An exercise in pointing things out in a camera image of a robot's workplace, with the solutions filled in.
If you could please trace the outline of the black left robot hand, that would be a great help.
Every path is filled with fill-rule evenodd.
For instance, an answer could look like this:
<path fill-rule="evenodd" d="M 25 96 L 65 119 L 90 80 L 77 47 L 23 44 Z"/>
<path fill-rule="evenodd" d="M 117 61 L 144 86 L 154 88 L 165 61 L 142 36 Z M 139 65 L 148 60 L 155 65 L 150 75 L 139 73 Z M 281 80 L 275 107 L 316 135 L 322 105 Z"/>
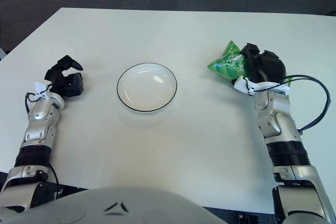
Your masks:
<path fill-rule="evenodd" d="M 83 67 L 69 55 L 65 55 L 52 66 L 45 75 L 51 82 L 50 91 L 63 97 L 75 97 L 83 92 L 82 75 L 80 72 L 63 75 L 63 71 L 74 68 L 83 71 Z"/>

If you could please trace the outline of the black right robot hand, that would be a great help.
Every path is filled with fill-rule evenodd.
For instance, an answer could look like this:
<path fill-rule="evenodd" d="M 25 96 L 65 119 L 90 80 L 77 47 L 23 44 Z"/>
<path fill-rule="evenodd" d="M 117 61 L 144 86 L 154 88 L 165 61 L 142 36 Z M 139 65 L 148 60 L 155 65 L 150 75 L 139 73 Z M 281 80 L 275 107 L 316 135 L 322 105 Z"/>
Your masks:
<path fill-rule="evenodd" d="M 258 47 L 247 43 L 240 52 L 246 59 L 247 76 L 254 83 L 279 83 L 286 76 L 286 67 L 279 57 L 268 50 L 260 53 Z"/>

